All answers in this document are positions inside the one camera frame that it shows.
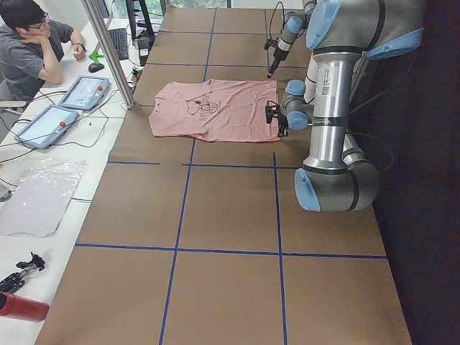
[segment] clear plastic sheet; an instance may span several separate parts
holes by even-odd
[[[84,163],[40,160],[25,170],[0,212],[0,234],[44,237],[56,231],[83,175]]]

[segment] white desk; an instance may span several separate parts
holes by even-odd
[[[114,19],[110,28],[126,27],[127,23],[126,19]],[[87,54],[89,55],[97,43],[91,24],[88,23],[86,25],[83,30],[83,36],[86,39]],[[46,83],[41,92],[66,91],[80,75],[103,76],[111,80],[110,89],[102,101],[104,102],[111,92],[116,90],[116,84],[111,75],[109,64],[104,58],[100,58],[100,62],[106,67],[97,73],[91,74],[88,72],[88,66],[93,61],[87,56],[84,60],[77,62],[73,57],[72,47],[67,44],[66,48],[67,52],[61,61],[65,74],[64,83],[59,86]],[[137,51],[132,45],[130,45],[129,57],[134,62],[139,61]],[[121,66],[125,75],[128,76],[134,64],[129,60],[123,60],[121,61]],[[63,94],[50,96],[55,103],[62,97]],[[49,104],[51,102],[47,98],[34,101],[29,105],[21,118],[33,119]],[[28,155],[5,162],[2,169],[0,169],[1,178],[10,183],[17,184],[26,168],[37,166],[41,160],[47,158],[59,161],[81,161],[86,165],[83,177],[80,179],[73,199],[70,201],[63,219],[54,234],[45,238],[37,238],[26,234],[0,236],[0,280],[3,280],[13,272],[19,271],[15,267],[16,263],[30,261],[30,252],[40,255],[46,262],[45,270],[34,272],[27,277],[25,286],[17,292],[17,295],[33,300],[40,300],[48,304],[52,302],[86,212],[90,206],[91,199],[106,166],[109,151],[115,142],[121,123],[123,122],[126,107],[120,92],[115,93],[102,110],[108,118],[104,117],[101,112],[95,111],[89,117],[71,127],[58,142],[60,144],[78,142],[83,145],[92,145],[106,123],[103,134],[92,148],[80,147],[76,144],[52,146],[49,149],[35,150]],[[16,124],[12,130],[17,133],[24,126],[25,124]],[[15,143],[12,133],[9,133],[2,142],[2,144],[10,143]],[[27,151],[29,149],[20,144],[0,147],[0,160],[7,160]],[[82,284],[91,284],[91,282],[82,282]],[[0,344],[31,345],[35,342],[42,324],[43,322],[33,323],[10,318],[0,318]]]

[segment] pink cloth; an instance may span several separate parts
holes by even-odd
[[[278,124],[265,120],[267,101],[277,102],[277,83],[210,79],[168,83],[155,96],[149,117],[157,137],[190,136],[207,142],[276,141]]]

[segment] black hair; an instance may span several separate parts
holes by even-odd
[[[0,16],[12,30],[39,24],[45,15],[33,0],[0,0]]]

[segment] dark background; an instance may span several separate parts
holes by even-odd
[[[460,1],[427,2],[422,45],[370,65],[350,109],[389,91],[350,126],[392,150],[374,209],[413,343],[459,345]],[[355,137],[378,169],[390,164],[384,145]]]

